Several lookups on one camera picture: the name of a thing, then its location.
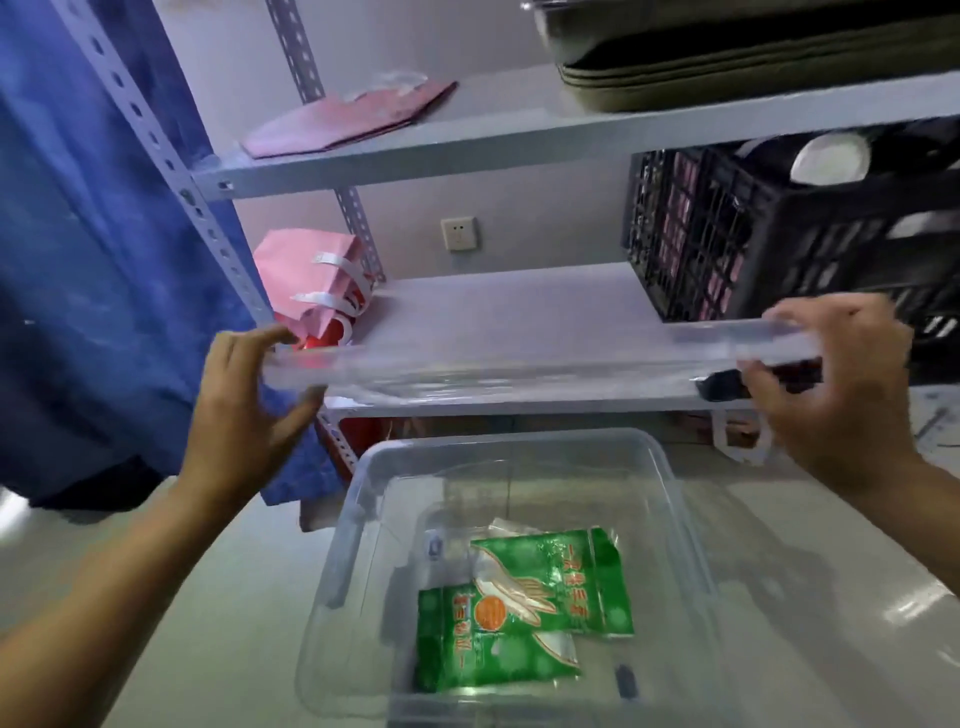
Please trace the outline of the clear plastic box lid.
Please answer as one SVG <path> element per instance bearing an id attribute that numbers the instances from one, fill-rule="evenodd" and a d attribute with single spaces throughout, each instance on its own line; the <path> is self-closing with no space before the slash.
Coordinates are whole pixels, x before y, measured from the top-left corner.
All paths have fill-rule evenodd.
<path id="1" fill-rule="evenodd" d="M 740 361 L 793 365 L 820 355 L 813 334 L 783 321 L 606 322 L 580 330 L 526 321 L 429 344 L 281 349 L 266 357 L 262 377 L 277 391 L 324 387 L 361 407 L 643 400 L 684 393 Z"/>

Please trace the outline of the large green glove packet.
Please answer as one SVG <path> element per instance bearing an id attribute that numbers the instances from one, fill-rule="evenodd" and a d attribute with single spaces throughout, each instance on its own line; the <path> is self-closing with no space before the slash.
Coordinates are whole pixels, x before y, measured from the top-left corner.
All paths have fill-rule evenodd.
<path id="1" fill-rule="evenodd" d="M 474 540 L 469 557 L 465 604 L 482 632 L 635 635 L 621 556 L 603 528 Z"/>

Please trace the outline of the flat pink paper bag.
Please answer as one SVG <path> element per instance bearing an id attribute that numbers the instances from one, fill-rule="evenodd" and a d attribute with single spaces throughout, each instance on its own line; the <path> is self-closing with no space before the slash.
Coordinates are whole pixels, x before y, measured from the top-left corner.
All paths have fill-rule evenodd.
<path id="1" fill-rule="evenodd" d="M 457 80 L 390 71 L 362 89 L 286 112 L 250 131 L 240 146 L 254 160 L 327 152 L 411 126 L 431 114 L 458 87 Z"/>

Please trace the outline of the blue curtain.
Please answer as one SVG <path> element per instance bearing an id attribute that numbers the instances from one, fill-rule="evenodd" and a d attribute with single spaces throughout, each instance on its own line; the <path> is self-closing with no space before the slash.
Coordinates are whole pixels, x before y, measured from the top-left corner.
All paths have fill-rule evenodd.
<path id="1" fill-rule="evenodd" d="M 216 334 L 274 314 L 155 0 L 0 0 L 0 487 L 137 509 L 181 468 Z"/>

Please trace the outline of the person's left forearm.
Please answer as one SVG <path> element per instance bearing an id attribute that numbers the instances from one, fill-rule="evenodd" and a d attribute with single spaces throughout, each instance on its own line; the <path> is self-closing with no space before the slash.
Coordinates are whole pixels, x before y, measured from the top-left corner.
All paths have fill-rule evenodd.
<path id="1" fill-rule="evenodd" d="M 258 490 L 239 471 L 183 472 L 65 596 L 0 638 L 0 728 L 101 728 L 186 578 Z"/>

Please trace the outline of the person's right hand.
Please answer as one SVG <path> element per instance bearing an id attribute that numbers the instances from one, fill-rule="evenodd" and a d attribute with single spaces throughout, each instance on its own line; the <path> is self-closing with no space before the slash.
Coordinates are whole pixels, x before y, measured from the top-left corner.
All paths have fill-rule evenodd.
<path id="1" fill-rule="evenodd" d="M 794 324 L 820 345 L 822 381 L 790 393 L 796 419 L 785 450 L 814 480 L 850 501 L 883 461 L 917 452 L 907 361 L 913 330 L 882 294 L 791 297 L 763 318 Z"/>

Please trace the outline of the person's right forearm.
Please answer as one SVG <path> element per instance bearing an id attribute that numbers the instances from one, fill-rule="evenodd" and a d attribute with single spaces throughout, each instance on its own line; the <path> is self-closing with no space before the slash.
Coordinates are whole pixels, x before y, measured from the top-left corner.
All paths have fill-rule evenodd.
<path id="1" fill-rule="evenodd" d="M 849 502 L 960 600 L 960 478 L 906 450 L 876 466 Z"/>

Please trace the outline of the clear plastic storage box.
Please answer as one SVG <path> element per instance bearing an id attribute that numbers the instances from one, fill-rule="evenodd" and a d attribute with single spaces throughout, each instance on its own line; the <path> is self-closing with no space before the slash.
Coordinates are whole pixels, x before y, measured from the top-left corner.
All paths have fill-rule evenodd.
<path id="1" fill-rule="evenodd" d="M 415 688 L 417 597 L 466 581 L 496 519 L 600 527 L 622 558 L 635 635 L 577 637 L 582 675 Z M 737 728 L 715 588 L 660 444 L 630 428 L 379 443 L 354 472 L 295 677 L 326 721 L 386 728 Z"/>

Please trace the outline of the grey metal shelf rack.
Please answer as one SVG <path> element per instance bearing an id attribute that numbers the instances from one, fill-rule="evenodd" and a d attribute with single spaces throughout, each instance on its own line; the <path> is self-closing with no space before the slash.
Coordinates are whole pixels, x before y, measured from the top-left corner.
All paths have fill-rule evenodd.
<path id="1" fill-rule="evenodd" d="M 87 58 L 97 74 L 99 83 L 104 91 L 113 100 L 116 108 L 126 118 L 126 123 L 135 133 L 138 143 L 148 153 L 158 173 L 163 177 L 165 184 L 171 189 L 171 194 L 184 210 L 191 221 L 195 233 L 202 239 L 208 250 L 206 257 L 215 263 L 220 270 L 221 279 L 229 283 L 235 298 L 240 300 L 250 316 L 258 325 L 270 325 L 275 322 L 274 313 L 266 297 L 261 295 L 258 286 L 261 283 L 254 281 L 243 261 L 236 255 L 222 225 L 218 223 L 209 206 L 209 199 L 213 199 L 214 191 L 205 191 L 203 187 L 204 174 L 213 174 L 217 170 L 207 168 L 199 170 L 194 176 L 186 168 L 180 156 L 174 150 L 162 125 L 153 113 L 150 104 L 142 94 L 135 79 L 129 73 L 120 54 L 115 49 L 109 35 L 104 30 L 89 0 L 50 0 L 50 3 L 61 19 L 66 30 L 77 43 L 79 50 Z M 794 107 L 805 112 L 805 106 L 817 106 L 818 113 L 833 112 L 833 106 L 839 104 L 834 97 L 844 95 L 850 98 L 863 97 L 858 101 L 859 108 L 839 108 L 839 112 L 874 112 L 876 114 L 897 111 L 909 111 L 919 119 L 960 115 L 960 70 L 951 70 L 939 75 L 925 75 L 903 79 L 889 79 L 858 85 L 847 85 L 812 91 L 802 91 L 793 94 L 773 96 L 769 98 L 750 99 L 721 103 L 707 106 L 694 106 L 669 111 L 643 112 L 610 116 L 594 114 L 595 124 L 627 124 L 630 127 L 639 125 L 639 131 L 650 134 L 647 139 L 643 135 L 638 137 L 645 146 L 637 147 L 635 151 L 648 151 L 654 146 L 665 147 L 693 147 L 703 146 L 708 141 L 726 141 L 721 135 L 720 121 L 726 127 L 723 132 L 728 136 L 746 138 L 760 137 L 762 124 L 749 129 L 739 130 L 737 125 L 741 117 L 745 121 L 753 122 L 751 115 L 759 115 L 757 123 L 777 121 L 770 111 L 766 119 L 769 106 L 771 109 L 778 105 L 788 111 Z M 438 173 L 474 172 L 489 169 L 509 168 L 527 164 L 537 164 L 546 159 L 539 159 L 529 154 L 521 159 L 520 151 L 505 151 L 507 163 L 503 165 L 480 164 L 484 159 L 475 160 L 476 154 L 481 157 L 490 147 L 489 141 L 496 148 L 498 144 L 506 145 L 514 150 L 524 135 L 552 134 L 552 127 L 517 127 L 515 130 L 503 133 L 492 131 L 490 136 L 465 136 L 463 139 L 441 139 L 438 137 L 439 147 L 432 149 L 424 144 L 414 143 L 413 147 L 396 147 L 387 145 L 382 150 L 374 145 L 370 154 L 386 154 L 398 157 L 402 167 L 407 164 L 407 151 L 414 157 L 421 152 L 430 156 L 429 164 L 439 165 Z M 439 154 L 438 161 L 432 161 Z M 615 323 L 613 314 L 630 313 L 629 307 L 635 303 L 645 304 L 650 309 L 652 303 L 646 293 L 641 292 L 641 284 L 627 282 L 626 263 L 573 266 L 557 269 L 526 270 L 508 273 L 468 273 L 446 277 L 415 278 L 400 280 L 397 283 L 379 283 L 372 292 L 373 319 L 385 322 L 373 322 L 373 344 L 399 344 L 411 342 L 414 344 L 429 344 L 448 339 L 457 334 L 466 335 L 479 332 L 490 334 L 495 326 L 519 325 L 531 322 L 536 328 L 551 325 L 562 325 L 569 330 L 580 331 L 587 325 L 597 329 L 606 323 Z M 460 404 L 460 405 L 420 405 L 405 407 L 361 406 L 352 400 L 352 406 L 342 407 L 342 412 L 336 407 L 332 414 L 320 413 L 323 427 L 336 440 L 339 435 L 339 419 L 333 415 L 340 415 L 345 419 L 359 417 L 385 417 L 391 415 L 410 415 L 423 410 L 438 410 L 437 416 L 458 415 L 461 410 L 466 414 L 477 414 L 482 409 L 489 409 L 493 414 L 507 414 L 508 409 L 517 409 L 526 413 L 546 413 L 553 408 L 563 411 L 569 408 L 574 412 L 600 411 L 607 405 L 610 411 L 621 409 L 642 409 L 641 406 L 653 407 L 653 411 L 701 410 L 719 408 L 733 410 L 738 406 L 737 400 L 708 402 L 700 394 L 694 394 L 692 388 L 680 394 L 666 394 L 654 398 L 643 399 L 570 399 L 545 400 L 520 403 L 488 403 L 488 404 Z"/>

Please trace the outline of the pink white-handled gift bag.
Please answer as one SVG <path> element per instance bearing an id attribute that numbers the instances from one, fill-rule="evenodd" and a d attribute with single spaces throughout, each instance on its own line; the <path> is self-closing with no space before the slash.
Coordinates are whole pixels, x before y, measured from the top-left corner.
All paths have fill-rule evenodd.
<path id="1" fill-rule="evenodd" d="M 304 349 L 350 344 L 375 277 L 355 235 L 311 228 L 270 231 L 253 253 L 274 318 Z"/>

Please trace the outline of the person's left hand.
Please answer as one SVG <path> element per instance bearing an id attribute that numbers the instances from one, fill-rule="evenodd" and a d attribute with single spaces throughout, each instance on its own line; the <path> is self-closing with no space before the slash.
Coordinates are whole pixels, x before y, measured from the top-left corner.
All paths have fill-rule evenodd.
<path id="1" fill-rule="evenodd" d="M 214 337 L 177 480 L 192 497 L 237 512 L 292 454 L 272 454 L 272 424 L 293 406 L 270 414 L 260 402 L 259 375 L 271 349 L 295 340 L 278 323 Z"/>

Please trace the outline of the olive green fabric case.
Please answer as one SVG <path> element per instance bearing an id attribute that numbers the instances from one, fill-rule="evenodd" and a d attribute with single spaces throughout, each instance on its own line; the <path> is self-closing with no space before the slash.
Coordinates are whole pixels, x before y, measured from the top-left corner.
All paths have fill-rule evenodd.
<path id="1" fill-rule="evenodd" d="M 645 113 L 960 70 L 960 0 L 521 0 L 587 111 Z"/>

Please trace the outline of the black plastic crate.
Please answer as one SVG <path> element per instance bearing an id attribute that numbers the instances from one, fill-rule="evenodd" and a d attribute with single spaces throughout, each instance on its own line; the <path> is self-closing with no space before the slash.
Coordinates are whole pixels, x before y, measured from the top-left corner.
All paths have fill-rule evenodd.
<path id="1" fill-rule="evenodd" d="M 622 246 L 669 323 L 883 294 L 914 332 L 910 383 L 960 384 L 960 115 L 846 131 L 870 171 L 834 186 L 788 176 L 830 131 L 634 154 Z"/>

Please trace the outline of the white round plate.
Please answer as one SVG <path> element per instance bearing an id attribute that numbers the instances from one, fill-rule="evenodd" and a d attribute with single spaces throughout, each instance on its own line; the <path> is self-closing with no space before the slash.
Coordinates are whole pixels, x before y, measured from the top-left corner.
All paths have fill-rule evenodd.
<path id="1" fill-rule="evenodd" d="M 872 147 L 856 131 L 831 131 L 807 141 L 789 167 L 789 181 L 808 187 L 834 187 L 865 180 Z"/>

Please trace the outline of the small green glove packet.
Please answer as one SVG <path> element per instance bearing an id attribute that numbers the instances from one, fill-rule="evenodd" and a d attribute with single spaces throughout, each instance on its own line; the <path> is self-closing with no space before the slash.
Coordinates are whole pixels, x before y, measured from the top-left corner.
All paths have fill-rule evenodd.
<path id="1" fill-rule="evenodd" d="M 569 633 L 530 626 L 473 583 L 422 589 L 416 609 L 414 685 L 421 692 L 582 675 Z"/>

